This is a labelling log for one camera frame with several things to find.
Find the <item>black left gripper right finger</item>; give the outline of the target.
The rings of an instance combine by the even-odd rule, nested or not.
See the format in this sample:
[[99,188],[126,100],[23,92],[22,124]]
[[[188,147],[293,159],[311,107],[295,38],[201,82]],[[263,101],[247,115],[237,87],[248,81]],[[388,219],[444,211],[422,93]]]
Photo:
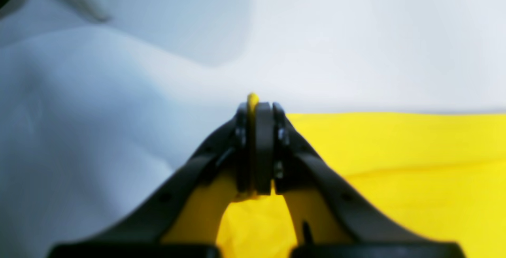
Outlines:
[[375,208],[299,134],[279,103],[253,105],[253,186],[282,195],[298,245],[291,258],[463,258]]

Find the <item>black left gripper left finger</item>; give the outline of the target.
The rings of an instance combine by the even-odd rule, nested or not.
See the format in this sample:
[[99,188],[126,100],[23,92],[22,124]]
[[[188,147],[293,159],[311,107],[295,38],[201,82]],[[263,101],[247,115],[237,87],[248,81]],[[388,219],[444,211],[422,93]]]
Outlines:
[[220,258],[224,212],[251,186],[251,109],[212,132],[175,174],[126,218],[96,236],[54,247],[50,258]]

